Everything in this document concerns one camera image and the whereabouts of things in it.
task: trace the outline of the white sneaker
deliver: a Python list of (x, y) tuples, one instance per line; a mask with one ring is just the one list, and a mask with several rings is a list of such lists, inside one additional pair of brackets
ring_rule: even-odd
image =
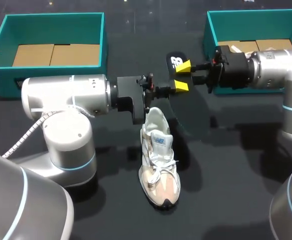
[(173, 137), (168, 122), (157, 107), (146, 115), (140, 131), (142, 166), (139, 179), (148, 199), (160, 207), (170, 207), (180, 194), (180, 179), (172, 150)]

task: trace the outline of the white shoelace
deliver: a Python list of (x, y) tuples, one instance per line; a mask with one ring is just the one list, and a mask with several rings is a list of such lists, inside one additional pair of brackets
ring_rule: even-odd
[(176, 162), (177, 162), (174, 160), (174, 151), (172, 151), (171, 157), (164, 156), (163, 158), (164, 158), (164, 160), (169, 160), (169, 161), (162, 163), (161, 161), (158, 161), (158, 156), (153, 156), (153, 153), (150, 154), (149, 160), (150, 160), (151, 166), (155, 172), (152, 176), (150, 176), (148, 178), (148, 184), (153, 186), (154, 184), (156, 184), (160, 180), (161, 173), (167, 172), (167, 173), (172, 175), (172, 177), (176, 181), (178, 189), (180, 189), (177, 176), (172, 172), (172, 169), (174, 168), (174, 166), (176, 165)]

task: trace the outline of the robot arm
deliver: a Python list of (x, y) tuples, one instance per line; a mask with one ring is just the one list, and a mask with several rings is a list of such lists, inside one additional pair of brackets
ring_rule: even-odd
[(26, 115), (37, 120), (42, 113), (58, 111), (66, 105), (79, 106), (94, 116), (111, 109), (129, 111), (133, 124), (142, 124), (154, 98), (168, 98), (176, 91), (173, 81), (155, 87), (153, 75), (123, 76), (110, 82), (103, 74), (31, 77), (21, 90)]
[[(117, 109), (131, 112), (133, 123), (142, 124), (151, 101), (168, 98), (179, 87), (175, 80), (154, 86), (151, 73), (118, 77), (114, 82), (103, 74), (28, 78), (21, 89), (22, 105), (36, 123), (3, 157), (10, 156), (42, 126), (48, 153), (17, 159), (18, 164), (64, 187), (82, 185), (94, 177), (97, 168), (87, 117)], [(65, 111), (69, 108), (79, 111)]]
[(283, 135), (292, 140), (292, 50), (256, 51), (250, 58), (243, 52), (230, 52), (228, 46), (217, 46), (211, 62), (189, 67), (184, 63), (176, 72), (205, 70), (206, 75), (192, 77), (195, 85), (214, 87), (282, 89), (284, 91)]

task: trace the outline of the teal box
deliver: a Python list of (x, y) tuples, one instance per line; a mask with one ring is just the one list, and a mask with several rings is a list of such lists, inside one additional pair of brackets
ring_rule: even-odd
[[(206, 59), (213, 58), (215, 47), (223, 41), (290, 39), (292, 43), (292, 9), (208, 11), (203, 49)], [(215, 94), (280, 93), (282, 90), (244, 88), (214, 89)]]
[[(6, 15), (0, 27), (0, 98), (20, 98), (17, 82), (29, 77), (107, 73), (104, 13)], [(19, 45), (99, 44), (98, 65), (14, 66)]]

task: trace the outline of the black floor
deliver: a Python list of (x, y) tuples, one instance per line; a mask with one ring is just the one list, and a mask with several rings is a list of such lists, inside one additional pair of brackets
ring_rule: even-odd
[[(165, 81), (165, 55), (183, 51), (203, 60), (207, 10), (292, 8), (292, 1), (255, 0), (0, 0), (3, 13), (105, 11), (109, 32), (108, 78), (153, 72)], [(282, 96), (194, 94), (158, 100), (174, 134), (182, 191), (179, 204), (158, 211), (137, 176), (139, 125), (129, 113), (92, 122), (98, 189), (75, 204), (73, 240), (272, 240), (271, 199), (292, 172), (292, 144), (280, 137)], [(21, 102), (0, 101), (0, 154), (29, 128)], [(37, 131), (16, 157), (46, 150)]]

